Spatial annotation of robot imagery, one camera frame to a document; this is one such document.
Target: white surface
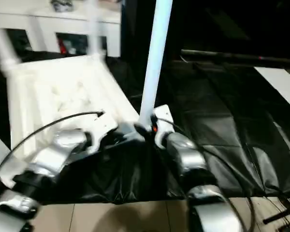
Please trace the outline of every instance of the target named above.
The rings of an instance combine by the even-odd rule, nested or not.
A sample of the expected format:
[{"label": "white surface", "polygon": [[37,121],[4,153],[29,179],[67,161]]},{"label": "white surface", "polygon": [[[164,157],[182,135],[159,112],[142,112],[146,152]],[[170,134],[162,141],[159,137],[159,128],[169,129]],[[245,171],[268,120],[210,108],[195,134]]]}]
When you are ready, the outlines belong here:
[{"label": "white surface", "polygon": [[290,74],[284,69],[255,67],[255,69],[289,102]]},{"label": "white surface", "polygon": [[[9,71],[8,91],[12,146],[39,127],[79,112],[103,109],[119,125],[130,124],[129,131],[139,118],[106,65],[90,56],[19,64]],[[28,157],[62,127],[89,130],[95,118],[81,116],[53,126],[28,140],[16,156]]]},{"label": "white surface", "polygon": [[173,0],[156,1],[140,112],[140,123],[146,128],[151,124],[150,116],[155,106],[172,3]]}]

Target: black plastic sheet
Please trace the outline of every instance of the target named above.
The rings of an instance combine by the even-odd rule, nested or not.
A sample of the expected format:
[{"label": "black plastic sheet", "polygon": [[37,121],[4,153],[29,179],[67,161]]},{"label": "black plastic sheet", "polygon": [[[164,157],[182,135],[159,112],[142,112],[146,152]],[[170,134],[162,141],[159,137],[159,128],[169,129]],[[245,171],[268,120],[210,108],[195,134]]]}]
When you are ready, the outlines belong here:
[{"label": "black plastic sheet", "polygon": [[[26,59],[62,57],[33,55]],[[139,108],[142,83],[134,79],[127,63],[119,59],[107,63],[128,99]],[[231,166],[249,195],[290,196],[290,105],[253,68],[175,63],[162,71],[158,98],[157,105],[169,104],[175,123],[188,136]],[[9,131],[1,133],[9,136]],[[209,153],[205,156],[227,195],[243,197],[224,164]],[[167,159],[148,141],[102,151],[67,167],[44,204],[181,199],[183,192]]]}]

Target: white tile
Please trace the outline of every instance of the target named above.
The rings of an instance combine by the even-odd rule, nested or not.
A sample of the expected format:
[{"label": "white tile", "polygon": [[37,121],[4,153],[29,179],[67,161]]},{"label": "white tile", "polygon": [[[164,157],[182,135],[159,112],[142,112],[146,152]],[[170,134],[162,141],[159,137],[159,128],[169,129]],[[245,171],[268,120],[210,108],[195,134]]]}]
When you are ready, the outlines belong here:
[{"label": "white tile", "polygon": [[279,227],[286,224],[285,219],[276,220],[267,225],[263,224],[263,220],[273,216],[286,208],[278,201],[277,198],[252,198],[256,206],[257,224],[261,232],[272,232],[277,230]]},{"label": "white tile", "polygon": [[43,206],[31,221],[34,232],[69,232],[73,204]]},{"label": "white tile", "polygon": [[[251,211],[246,198],[230,198],[231,202],[234,204],[238,213],[242,217],[244,224],[247,229],[250,227],[251,223]],[[258,224],[255,224],[254,232],[260,232]]]},{"label": "white tile", "polygon": [[171,232],[189,232],[187,225],[187,202],[168,201],[167,206]]},{"label": "white tile", "polygon": [[166,204],[77,204],[70,232],[169,232]]}]

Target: white metal bar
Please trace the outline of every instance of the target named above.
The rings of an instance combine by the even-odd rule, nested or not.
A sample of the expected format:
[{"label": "white metal bar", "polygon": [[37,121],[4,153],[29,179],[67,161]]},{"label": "white metal bar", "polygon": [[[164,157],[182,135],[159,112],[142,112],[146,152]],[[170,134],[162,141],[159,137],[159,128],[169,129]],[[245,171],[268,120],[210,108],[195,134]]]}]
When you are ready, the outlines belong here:
[{"label": "white metal bar", "polygon": [[102,43],[99,39],[99,5],[98,0],[87,0],[87,15],[89,26],[88,51],[90,55],[102,54]]},{"label": "white metal bar", "polygon": [[0,67],[8,69],[10,65],[19,63],[13,46],[4,30],[0,29]]},{"label": "white metal bar", "polygon": [[290,74],[284,69],[255,67],[255,69],[283,96],[290,104]]},{"label": "white metal bar", "polygon": [[139,122],[148,128],[153,113],[173,0],[157,0]]}]

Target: white shelf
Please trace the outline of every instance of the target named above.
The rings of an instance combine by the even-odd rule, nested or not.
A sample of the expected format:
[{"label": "white shelf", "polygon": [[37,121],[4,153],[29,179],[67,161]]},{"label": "white shelf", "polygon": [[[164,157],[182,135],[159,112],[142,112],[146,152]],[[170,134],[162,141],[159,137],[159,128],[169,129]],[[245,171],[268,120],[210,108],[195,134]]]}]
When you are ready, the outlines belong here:
[{"label": "white shelf", "polygon": [[[55,12],[48,0],[0,0],[0,14],[87,20],[86,1],[74,0],[74,11]],[[120,3],[99,2],[101,22],[120,24]]]}]

